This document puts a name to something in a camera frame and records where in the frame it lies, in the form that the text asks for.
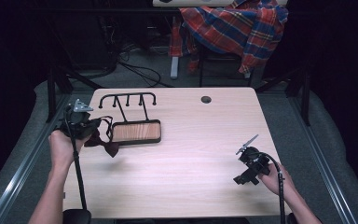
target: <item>hand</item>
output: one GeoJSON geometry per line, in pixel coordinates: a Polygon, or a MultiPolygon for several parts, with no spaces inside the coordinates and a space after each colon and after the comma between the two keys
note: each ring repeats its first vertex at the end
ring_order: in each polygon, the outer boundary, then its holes
{"type": "MultiPolygon", "coordinates": [[[[76,149],[80,152],[84,143],[89,140],[90,136],[78,140],[76,139],[76,149]]],[[[51,165],[52,168],[69,169],[74,161],[74,148],[72,146],[71,139],[67,137],[63,132],[56,130],[51,133],[48,138],[50,143],[51,153],[51,165]]]]}
{"type": "MultiPolygon", "coordinates": [[[[295,183],[293,183],[293,179],[292,177],[289,175],[289,173],[286,171],[286,169],[279,164],[279,167],[282,171],[282,176],[283,176],[283,187],[285,192],[289,191],[289,190],[295,190],[295,183]]],[[[277,169],[275,168],[274,164],[270,164],[268,166],[270,173],[269,175],[263,175],[260,174],[258,175],[258,178],[264,183],[264,185],[266,185],[266,187],[273,192],[274,194],[279,194],[279,185],[278,185],[278,172],[277,169]]]]}

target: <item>gray floor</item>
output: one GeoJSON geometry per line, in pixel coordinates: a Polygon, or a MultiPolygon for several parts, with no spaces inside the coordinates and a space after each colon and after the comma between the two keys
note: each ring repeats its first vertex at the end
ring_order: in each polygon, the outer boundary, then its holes
{"type": "MultiPolygon", "coordinates": [[[[155,69],[161,74],[161,81],[168,85],[198,87],[198,75],[186,71],[188,58],[180,61],[179,78],[176,80],[169,77],[171,61],[164,49],[153,49],[148,52],[134,50],[123,55],[123,58],[127,58],[130,64],[155,69]]],[[[222,74],[240,77],[236,73],[236,65],[211,63],[206,66],[205,73],[208,77],[214,77],[205,80],[205,84],[246,84],[243,80],[220,78],[222,74]]],[[[256,74],[255,79],[259,79],[260,76],[261,73],[256,74]]],[[[152,82],[146,83],[138,75],[120,65],[111,75],[93,80],[109,88],[140,88],[152,85],[152,82]]],[[[256,86],[261,84],[260,81],[254,83],[256,86]]],[[[86,103],[90,101],[92,90],[89,87],[76,80],[73,80],[73,85],[75,90],[70,96],[57,92],[59,106],[72,103],[77,98],[86,103]]],[[[283,83],[266,93],[258,94],[282,163],[290,171],[298,190],[323,223],[358,223],[358,181],[346,163],[345,147],[337,127],[314,94],[310,97],[311,126],[305,126],[298,116],[298,99],[287,98],[283,93],[284,86],[283,83]]],[[[35,91],[37,101],[34,112],[0,173],[0,223],[26,223],[47,180],[50,164],[46,140],[60,115],[52,123],[46,124],[46,83],[42,83],[35,91]]],[[[278,217],[249,217],[249,220],[251,223],[279,223],[278,217]]],[[[92,221],[112,222],[113,220],[100,219],[92,221]]]]}

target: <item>plaid fabric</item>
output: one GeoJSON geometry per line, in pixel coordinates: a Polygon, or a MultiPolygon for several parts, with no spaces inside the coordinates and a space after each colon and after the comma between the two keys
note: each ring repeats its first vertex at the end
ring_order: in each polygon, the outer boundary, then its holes
{"type": "Polygon", "coordinates": [[[276,0],[235,0],[225,8],[180,10],[183,20],[175,20],[169,54],[176,57],[197,54],[195,38],[217,53],[241,56],[242,73],[269,59],[282,39],[288,15],[276,0]]]}

